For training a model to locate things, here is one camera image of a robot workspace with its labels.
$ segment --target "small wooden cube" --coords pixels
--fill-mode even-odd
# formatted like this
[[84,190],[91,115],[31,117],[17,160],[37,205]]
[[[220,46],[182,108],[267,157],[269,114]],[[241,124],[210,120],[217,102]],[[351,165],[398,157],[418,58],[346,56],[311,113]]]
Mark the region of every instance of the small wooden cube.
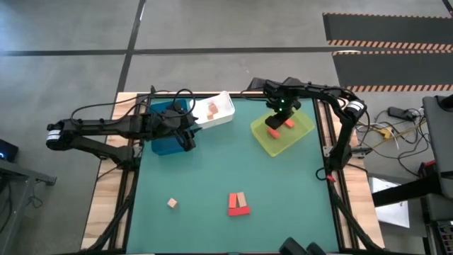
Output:
[[175,208],[176,204],[178,204],[178,201],[170,198],[170,200],[168,201],[167,205],[170,206],[171,208]]
[[217,109],[217,106],[215,106],[215,104],[211,103],[209,107],[210,107],[210,112],[212,114],[216,114],[219,112],[219,109]]
[[243,192],[239,192],[239,193],[237,193],[237,196],[238,196],[238,201],[239,201],[239,207],[247,206],[246,195],[244,195]]

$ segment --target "teal table surface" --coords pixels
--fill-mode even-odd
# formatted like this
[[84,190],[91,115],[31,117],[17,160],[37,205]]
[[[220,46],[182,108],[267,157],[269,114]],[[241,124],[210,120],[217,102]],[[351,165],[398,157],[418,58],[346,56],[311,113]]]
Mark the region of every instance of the teal table surface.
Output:
[[[327,185],[315,177],[323,166],[317,128],[272,158],[250,129],[270,109],[233,102],[234,119],[199,131],[190,152],[158,156],[145,144],[128,254],[276,252],[288,237],[338,251]],[[315,123],[312,100],[301,111]],[[241,191],[251,214],[229,217],[229,194]]]

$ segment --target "caution stripe tape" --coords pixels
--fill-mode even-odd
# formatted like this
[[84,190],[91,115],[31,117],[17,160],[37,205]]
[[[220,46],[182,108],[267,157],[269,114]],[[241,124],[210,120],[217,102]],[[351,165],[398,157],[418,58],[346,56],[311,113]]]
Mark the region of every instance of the caution stripe tape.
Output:
[[352,92],[453,91],[453,84],[346,86]]
[[452,19],[452,17],[447,16],[422,16],[422,15],[382,15],[382,14],[370,14],[370,13],[323,13],[325,15],[346,15],[346,16],[374,16],[374,17],[392,17],[392,18],[443,18],[443,19]]
[[329,45],[354,46],[354,47],[384,47],[390,49],[407,50],[453,50],[453,45],[439,43],[416,43],[416,42],[377,42],[363,40],[328,40]]
[[337,51],[332,52],[332,56],[336,55],[392,55],[392,54],[433,54],[433,53],[452,53],[451,50],[379,50],[379,51]]

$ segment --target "black equipment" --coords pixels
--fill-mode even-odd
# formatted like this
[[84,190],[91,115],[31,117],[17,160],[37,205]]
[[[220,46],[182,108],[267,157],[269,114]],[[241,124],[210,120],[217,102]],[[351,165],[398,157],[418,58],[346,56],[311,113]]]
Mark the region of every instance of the black equipment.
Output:
[[[341,122],[341,131],[337,144],[332,148],[327,158],[326,174],[335,170],[342,170],[352,156],[349,145],[354,127],[367,110],[367,106],[353,92],[340,87],[315,85],[311,82],[303,83],[295,78],[287,78],[284,82],[263,80],[255,81],[262,84],[266,96],[266,106],[276,114],[266,119],[265,123],[272,129],[277,129],[301,106],[299,98],[315,98],[327,102]],[[346,99],[349,104],[343,109],[338,99]]]
[[100,159],[112,159],[120,168],[134,168],[139,164],[139,159],[134,158],[132,146],[114,147],[84,136],[120,135],[126,139],[145,141],[176,137],[179,145],[185,151],[190,151],[195,148],[193,138],[200,130],[190,130],[196,119],[183,110],[178,102],[168,106],[162,113],[126,115],[118,120],[70,118],[47,126],[49,134],[46,145],[57,151],[79,149]]
[[0,139],[0,160],[14,162],[19,148],[7,141]]

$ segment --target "blue bin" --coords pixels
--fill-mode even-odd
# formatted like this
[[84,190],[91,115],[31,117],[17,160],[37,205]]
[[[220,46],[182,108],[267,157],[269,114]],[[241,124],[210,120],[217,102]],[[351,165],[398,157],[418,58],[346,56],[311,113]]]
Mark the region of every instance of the blue bin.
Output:
[[[185,99],[176,100],[177,103],[181,104],[181,107],[186,111],[188,110],[187,101]],[[167,106],[171,105],[173,101],[164,103],[151,104],[149,112],[156,111],[161,113],[166,110]],[[162,138],[151,141],[151,150],[159,156],[184,152],[184,149],[178,144],[178,141],[174,137]]]

